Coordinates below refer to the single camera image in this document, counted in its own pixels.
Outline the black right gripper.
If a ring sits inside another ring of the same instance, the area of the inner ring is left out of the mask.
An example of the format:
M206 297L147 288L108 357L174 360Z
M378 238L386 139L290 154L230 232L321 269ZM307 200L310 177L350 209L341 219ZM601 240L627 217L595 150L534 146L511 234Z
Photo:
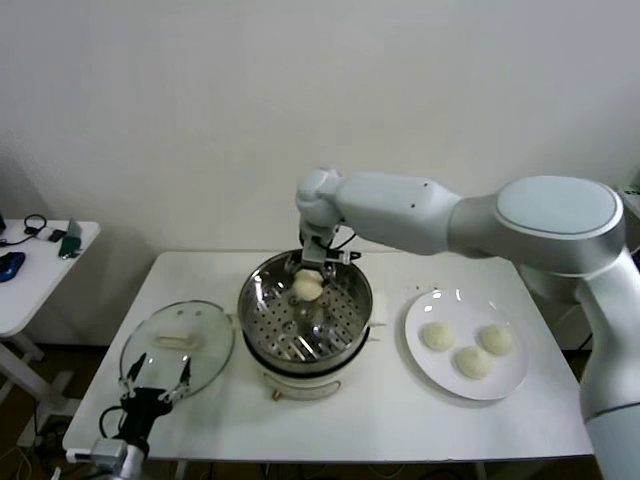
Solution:
M301 233L299 235L302 253L291 253L286 257L283 271L287 275L294 275L303 268L321 269L323 277L323 287L329 288L336 284L337 267L334 263L326 263L331 244L335 238L334 234L315 235Z

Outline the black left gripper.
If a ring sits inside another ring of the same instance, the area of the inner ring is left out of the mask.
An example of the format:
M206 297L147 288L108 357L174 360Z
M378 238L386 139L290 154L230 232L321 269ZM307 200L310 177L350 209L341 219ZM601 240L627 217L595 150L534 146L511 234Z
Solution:
M155 421L172 411L171 401L181 400L189 393L192 358L185 356L183 360L179 381L167 392L150 387L134 389L134 383L146 361L145 352L131 364L125 375L119 377L118 382L122 390L121 407L125 412L125 418L120 427L122 440L130 444L146 443Z

